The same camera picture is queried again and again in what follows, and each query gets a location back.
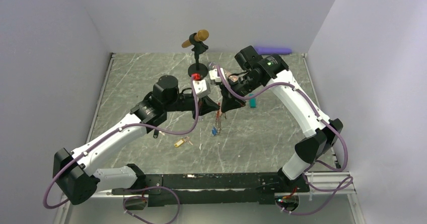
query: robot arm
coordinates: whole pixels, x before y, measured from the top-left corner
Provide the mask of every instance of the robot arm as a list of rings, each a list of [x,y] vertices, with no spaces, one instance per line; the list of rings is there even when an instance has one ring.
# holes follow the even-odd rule
[[[152,131],[152,128],[141,127],[141,123],[157,127],[166,121],[167,112],[171,111],[193,111],[195,118],[197,102],[200,116],[219,110],[219,106],[207,96],[210,88],[206,80],[192,81],[192,84],[192,94],[180,93],[178,80],[173,76],[163,76],[144,100],[105,133],[70,153],[64,148],[59,150],[54,156],[53,176],[70,202],[80,204],[93,193],[107,189],[144,188],[145,175],[134,164],[114,169],[99,168],[126,144]]]
[[[231,80],[224,69],[211,67],[211,82],[220,85],[223,96],[222,112],[227,112],[245,105],[247,94],[261,85],[271,87],[273,93],[283,102],[300,125],[305,138],[295,145],[295,153],[278,171],[286,185],[295,186],[302,181],[301,175],[322,154],[336,142],[336,135],[321,120],[328,122],[335,130],[341,132],[339,119],[331,120],[310,98],[308,98],[295,80],[283,59],[273,54],[266,58],[258,55],[252,46],[242,49],[236,61],[245,70],[238,80]]]

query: wire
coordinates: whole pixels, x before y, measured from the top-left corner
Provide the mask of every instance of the wire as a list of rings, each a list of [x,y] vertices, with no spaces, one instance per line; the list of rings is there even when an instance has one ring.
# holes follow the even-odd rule
[[[148,100],[152,94],[153,92],[148,92],[147,95],[144,97],[144,101]]]
[[[285,210],[288,210],[288,211],[294,211],[295,209],[297,209],[299,205],[298,198],[295,199],[295,202],[292,202],[292,200],[287,200],[287,199],[284,199],[284,200],[279,199],[279,200],[276,200],[275,202],[277,206],[284,208]]]
[[[191,90],[191,87],[187,87],[187,88],[182,89],[181,94],[183,94],[185,91],[188,91],[188,90]]]
[[[292,193],[290,195],[285,195],[284,197],[282,197],[282,199],[289,199],[291,198],[295,192],[297,191],[297,186],[295,186],[295,188],[293,189]]]
[[[243,71],[243,72],[240,72],[240,73],[233,73],[233,74],[230,74],[227,78],[229,78],[229,77],[238,77],[238,76],[241,76],[241,75],[246,74],[246,73],[247,73],[247,71]]]
[[[176,210],[176,214],[175,214],[175,216],[174,216],[170,221],[168,221],[167,223],[165,223],[165,224],[171,224],[171,223],[172,223],[172,222],[174,222],[174,221],[176,220],[176,218],[178,217],[179,210],[180,210],[180,208],[181,208],[181,203],[179,202],[179,198],[178,198],[178,196],[176,195],[176,193],[175,193],[173,190],[171,190],[171,189],[169,189],[169,188],[166,188],[166,187],[163,187],[163,186],[153,186],[153,187],[147,187],[147,188],[144,188],[144,189],[131,190],[131,191],[146,191],[146,190],[152,190],[152,189],[164,189],[164,190],[167,190],[167,191],[171,192],[171,193],[173,194],[173,196],[175,197],[175,199],[176,199],[176,201],[177,201],[177,203],[178,203],[178,209]],[[138,219],[138,220],[140,220],[140,221],[143,221],[143,222],[147,223],[147,224],[154,224],[154,223],[152,223],[152,222],[149,222],[149,221],[147,221],[147,220],[143,219],[142,217],[140,217],[140,216],[138,216],[138,215],[133,214],[132,212],[130,212],[129,210],[127,210],[127,209],[126,209],[126,202],[127,202],[128,200],[131,200],[131,199],[141,199],[141,196],[139,196],[139,195],[135,195],[135,196],[131,196],[131,197],[126,198],[126,199],[123,201],[123,210],[124,210],[124,212],[125,212],[125,213],[127,213],[127,214],[129,214],[129,215],[131,215],[131,216],[133,216],[133,217],[135,217],[136,219]]]
[[[178,131],[178,132],[173,132],[173,131],[169,131],[169,130],[166,130],[166,129],[162,129],[162,128],[159,128],[159,127],[156,127],[156,126],[152,126],[152,125],[148,125],[148,124],[145,124],[145,123],[133,123],[133,124],[127,124],[127,125],[124,125],[124,126],[122,126],[122,127],[120,127],[120,128],[117,128],[117,129],[115,129],[115,130],[113,130],[113,131],[111,131],[111,132],[109,132],[108,134],[106,134],[104,137],[102,137],[100,140],[98,140],[96,143],[94,143],[92,146],[90,146],[86,151],[84,151],[84,152],[87,152],[87,153],[89,153],[90,151],[92,151],[93,149],[95,149],[96,147],[98,147],[100,144],[102,144],[103,142],[105,142],[107,139],[109,139],[111,136],[113,136],[114,134],[116,134],[116,133],[118,133],[119,131],[121,131],[120,129],[126,129],[126,128],[129,128],[129,127],[148,127],[148,128],[152,128],[152,129],[155,129],[155,130],[158,130],[158,131],[162,131],[162,132],[164,132],[164,133],[168,133],[168,134],[172,134],[172,135],[186,135],[186,134],[188,134],[188,133],[190,133],[192,130],[194,130],[195,129],[195,127],[196,127],[196,125],[197,125],[197,122],[198,122],[198,119],[199,119],[199,107],[198,107],[198,100],[197,100],[197,94],[196,94],[196,91],[195,91],[195,89],[194,89],[194,85],[193,85],[193,79],[194,79],[194,77],[191,77],[191,80],[190,80],[190,86],[191,86],[191,89],[192,89],[192,93],[193,93],[193,97],[194,97],[194,104],[195,104],[195,118],[194,118],[194,123],[193,123],[193,125],[192,125],[192,127],[189,129],[189,130],[187,130],[187,131]],[[56,204],[56,205],[49,205],[48,203],[47,203],[47,197],[48,197],[48,195],[49,195],[49,192],[50,192],[50,190],[52,189],[52,187],[53,187],[53,185],[55,184],[55,182],[59,179],[59,177],[71,166],[71,165],[73,165],[74,163],[76,163],[77,161],[79,161],[81,158],[83,158],[83,156],[84,156],[84,152],[82,152],[82,153],[80,153],[77,157],[75,157],[72,161],[70,161],[68,164],[66,164],[61,170],[59,170],[59,172],[53,177],[53,179],[52,179],[52,181],[50,182],[50,184],[49,184],[49,186],[47,187],[47,189],[46,189],[46,191],[45,191],[45,193],[44,193],[44,195],[43,195],[43,206],[46,208],[46,209],[55,209],[55,208],[58,208],[58,207],[60,207],[61,205],[63,205],[63,204],[65,204],[65,203],[67,203],[68,202],[68,199],[66,199],[66,200],[64,200],[64,201],[62,201],[61,203],[58,203],[58,204]]]
[[[144,191],[141,193],[141,198],[142,198],[144,201],[146,201],[146,198],[144,197],[145,192],[146,192],[146,190],[144,190]]]
[[[312,215],[312,214],[314,214],[314,213],[316,213],[316,212],[318,212],[318,211],[320,211],[321,209],[323,209],[330,201],[331,201],[331,199],[335,196],[335,194],[337,193],[337,191],[338,191],[338,189],[340,189],[340,187],[341,187],[341,185],[343,185],[345,182],[346,182],[346,180],[347,179],[350,179],[350,181],[346,184],[346,185],[344,185],[343,186],[343,188],[346,188],[346,187],[348,187],[352,182],[353,182],[353,177],[352,176],[347,176],[345,179],[343,179],[340,183],[339,183],[339,185],[338,185],[338,187],[334,190],[334,192],[325,200],[325,202],[320,206],[320,207],[318,207],[317,209],[315,209],[315,210],[313,210],[313,211],[310,211],[310,212],[300,212],[300,213],[294,213],[294,212],[292,212],[292,211],[288,211],[288,210],[286,210],[286,209],[284,209],[283,207],[280,207],[279,205],[278,205],[278,203],[276,202],[276,205],[281,209],[281,211],[284,211],[284,212],[286,212],[286,213],[288,213],[288,214],[290,214],[290,215]]]

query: gray marble surface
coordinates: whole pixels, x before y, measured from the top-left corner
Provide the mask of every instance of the gray marble surface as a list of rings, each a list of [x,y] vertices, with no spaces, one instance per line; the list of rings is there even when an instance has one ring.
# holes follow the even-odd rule
[[[208,52],[200,62],[213,61],[230,72],[241,72],[234,60],[235,53]],[[283,56],[295,78],[314,99],[314,92],[300,54]],[[188,66],[194,61],[188,53],[116,54],[93,129],[92,139],[116,124],[129,110],[152,90],[164,74],[175,76],[180,89],[189,87]],[[211,86],[210,97],[221,101],[218,87]],[[147,174],[239,173],[277,171],[294,153],[294,145],[303,139],[296,120],[270,91],[256,98],[256,108],[246,107],[227,112],[222,119],[220,135],[211,133],[215,113],[203,116],[196,129],[188,134],[193,145],[174,147],[182,138],[152,132],[125,146],[105,163],[105,168],[137,164]],[[168,113],[160,127],[187,130],[193,123],[190,112]],[[332,165],[331,151],[321,157]],[[313,171],[328,171],[315,165]]]

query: black round base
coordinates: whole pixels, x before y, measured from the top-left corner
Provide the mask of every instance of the black round base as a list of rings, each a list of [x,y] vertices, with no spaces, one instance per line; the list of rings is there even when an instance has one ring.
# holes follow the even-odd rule
[[[191,77],[192,74],[198,73],[202,78],[205,78],[209,70],[207,66],[199,63],[199,69],[196,69],[196,63],[190,65],[188,68],[188,75]]]

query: wooden microphone handle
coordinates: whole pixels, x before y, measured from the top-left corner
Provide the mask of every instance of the wooden microphone handle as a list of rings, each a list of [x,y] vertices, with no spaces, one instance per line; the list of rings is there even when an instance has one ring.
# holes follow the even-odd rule
[[[207,38],[209,37],[209,32],[206,30],[206,29],[202,29],[202,30],[199,30],[195,35],[194,35],[194,40],[195,41],[197,41],[197,42],[200,42],[200,41],[205,41]],[[187,40],[185,40],[184,41],[184,43],[182,43],[182,47],[183,48],[187,48],[188,46],[190,46],[191,45],[191,43],[190,43],[190,40],[189,39],[187,39]]]

